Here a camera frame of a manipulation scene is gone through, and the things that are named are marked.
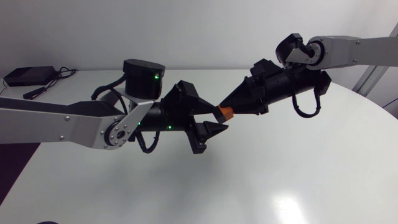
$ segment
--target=black cylindrical motor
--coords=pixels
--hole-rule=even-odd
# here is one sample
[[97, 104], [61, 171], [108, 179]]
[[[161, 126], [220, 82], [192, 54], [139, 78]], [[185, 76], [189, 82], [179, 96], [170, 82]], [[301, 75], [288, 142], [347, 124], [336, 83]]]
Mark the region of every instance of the black cylindrical motor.
[[123, 63], [126, 74], [126, 93], [130, 96], [156, 100], [162, 93], [162, 79], [165, 66], [138, 59], [128, 59]]

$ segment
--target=white table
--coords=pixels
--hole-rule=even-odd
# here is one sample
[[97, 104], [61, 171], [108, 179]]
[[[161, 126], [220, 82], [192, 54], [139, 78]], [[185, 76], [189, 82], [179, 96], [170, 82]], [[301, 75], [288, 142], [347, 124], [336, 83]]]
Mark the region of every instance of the white table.
[[[167, 70], [219, 104], [247, 70]], [[78, 72], [37, 99], [90, 100], [120, 71]], [[2, 94], [21, 98], [35, 86]], [[0, 207], [1, 223], [398, 223], [398, 120], [331, 84], [322, 110], [304, 119], [291, 99], [262, 116], [236, 115], [193, 155], [185, 133], [161, 133], [157, 149], [107, 151], [43, 143]], [[315, 110], [312, 91], [300, 109]], [[197, 121], [215, 119], [199, 116]]]

